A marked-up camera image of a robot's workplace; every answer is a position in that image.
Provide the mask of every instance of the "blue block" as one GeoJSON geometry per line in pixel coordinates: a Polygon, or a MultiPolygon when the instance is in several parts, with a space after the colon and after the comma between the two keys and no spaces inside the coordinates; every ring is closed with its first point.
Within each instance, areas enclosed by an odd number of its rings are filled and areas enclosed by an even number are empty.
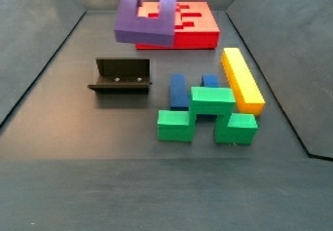
{"type": "MultiPolygon", "coordinates": [[[[199,83],[201,87],[209,87],[209,88],[218,88],[218,77],[214,74],[205,74],[201,76],[201,83],[199,83]]],[[[198,118],[215,118],[215,115],[207,115],[207,114],[198,114],[197,115],[198,118]]]]}
{"type": "Polygon", "coordinates": [[[201,84],[202,87],[218,88],[218,77],[217,75],[202,75],[201,84]]]}
{"type": "Polygon", "coordinates": [[[170,75],[170,110],[189,110],[190,97],[183,74],[170,75]]]}

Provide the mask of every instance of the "purple block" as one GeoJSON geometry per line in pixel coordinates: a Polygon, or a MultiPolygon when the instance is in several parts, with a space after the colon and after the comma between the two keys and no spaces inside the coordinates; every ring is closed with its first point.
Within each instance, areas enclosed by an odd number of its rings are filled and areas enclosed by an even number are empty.
{"type": "Polygon", "coordinates": [[[158,18],[138,17],[138,0],[119,0],[114,35],[117,42],[173,46],[177,0],[159,0],[158,18]]]}

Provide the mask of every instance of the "toy block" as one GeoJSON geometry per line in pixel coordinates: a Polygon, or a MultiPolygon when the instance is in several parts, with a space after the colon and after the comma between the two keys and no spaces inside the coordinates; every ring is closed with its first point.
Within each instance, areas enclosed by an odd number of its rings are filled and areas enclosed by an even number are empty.
{"type": "Polygon", "coordinates": [[[265,105],[265,100],[239,49],[225,48],[221,62],[229,85],[234,92],[238,111],[258,116],[265,105]]]}
{"type": "Polygon", "coordinates": [[[167,141],[191,141],[194,138],[194,119],[189,111],[158,111],[157,138],[167,141]]]}
{"type": "Polygon", "coordinates": [[[191,87],[190,115],[230,115],[235,100],[230,88],[191,87]]]}
{"type": "Polygon", "coordinates": [[[117,42],[173,46],[177,0],[159,0],[155,19],[138,16],[138,0],[119,0],[114,35],[117,42]]]}
{"type": "MultiPolygon", "coordinates": [[[[158,4],[143,2],[138,15],[155,18],[158,4]]],[[[143,45],[137,43],[135,48],[143,49],[214,49],[218,44],[219,29],[206,2],[178,2],[174,18],[174,43],[171,47],[143,45]]]]}
{"type": "Polygon", "coordinates": [[[202,87],[210,87],[210,88],[218,88],[218,77],[217,75],[211,74],[211,75],[202,75],[201,76],[201,84],[202,87]]]}
{"type": "MultiPolygon", "coordinates": [[[[210,88],[218,88],[218,77],[217,75],[211,74],[211,75],[202,75],[201,76],[201,83],[199,83],[201,87],[210,87],[210,88]]],[[[198,114],[197,117],[199,118],[215,118],[215,115],[207,115],[207,114],[198,114]]]]}
{"type": "Polygon", "coordinates": [[[189,111],[158,110],[158,129],[186,129],[194,126],[189,111]]]}
{"type": "Polygon", "coordinates": [[[214,125],[214,140],[221,143],[250,144],[257,131],[257,123],[251,114],[233,113],[227,124],[222,116],[214,125]]]}
{"type": "Polygon", "coordinates": [[[170,75],[170,110],[189,110],[190,99],[182,74],[170,75]]]}

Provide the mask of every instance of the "red block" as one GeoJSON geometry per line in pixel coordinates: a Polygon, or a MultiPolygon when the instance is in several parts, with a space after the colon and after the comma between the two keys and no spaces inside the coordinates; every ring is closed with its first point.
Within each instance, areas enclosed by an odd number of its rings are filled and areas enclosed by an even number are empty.
{"type": "MultiPolygon", "coordinates": [[[[135,44],[138,50],[146,49],[214,49],[218,44],[219,29],[206,2],[178,2],[174,19],[174,44],[159,47],[135,44]]],[[[138,16],[157,18],[158,2],[142,2],[138,16]]]]}

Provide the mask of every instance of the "yellow block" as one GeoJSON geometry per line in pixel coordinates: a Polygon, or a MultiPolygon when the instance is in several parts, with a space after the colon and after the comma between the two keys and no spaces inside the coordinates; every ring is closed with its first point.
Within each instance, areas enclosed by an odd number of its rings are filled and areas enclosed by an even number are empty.
{"type": "Polygon", "coordinates": [[[265,100],[238,48],[225,48],[221,62],[241,113],[258,116],[265,100]]]}

